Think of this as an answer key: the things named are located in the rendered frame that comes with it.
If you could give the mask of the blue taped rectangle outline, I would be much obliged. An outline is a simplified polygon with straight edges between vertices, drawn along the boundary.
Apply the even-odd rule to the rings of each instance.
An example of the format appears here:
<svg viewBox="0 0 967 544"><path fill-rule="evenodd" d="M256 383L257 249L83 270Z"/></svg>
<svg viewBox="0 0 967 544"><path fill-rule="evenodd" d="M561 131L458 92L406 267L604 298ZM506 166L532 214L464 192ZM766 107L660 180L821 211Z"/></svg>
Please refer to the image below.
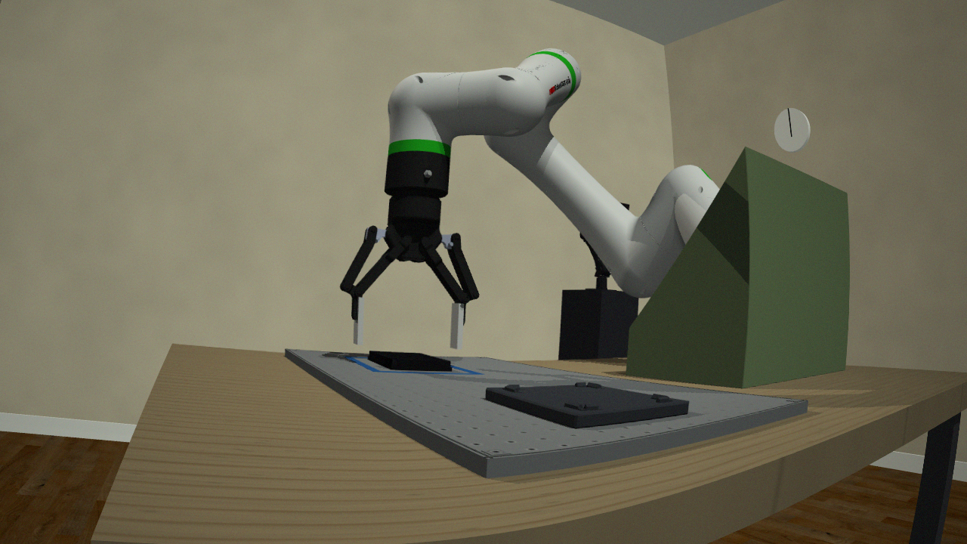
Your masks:
<svg viewBox="0 0 967 544"><path fill-rule="evenodd" d="M373 372L391 372L391 371L379 371L379 369L376 369L376 368L367 366L365 363L362 363L359 360L356 360L356 359L353 358L353 357L356 357L356 358L367 358L367 357L358 357L358 356L344 356L344 357L345 358L348 358L348 360L351 360L354 363L358 363L362 367L365 367L367 369L371 369ZM457 374L457 375L486 375L486 374L479 374L478 372L471 371L470 369L463 369L463 368L455 367L455 366L452 366L452 365L450 365L450 367L455 368L455 369L462 369L462 371L464 371L464 372L470 372L471 373L471 374ZM438 374L438 372L397 372L397 374Z"/></svg>

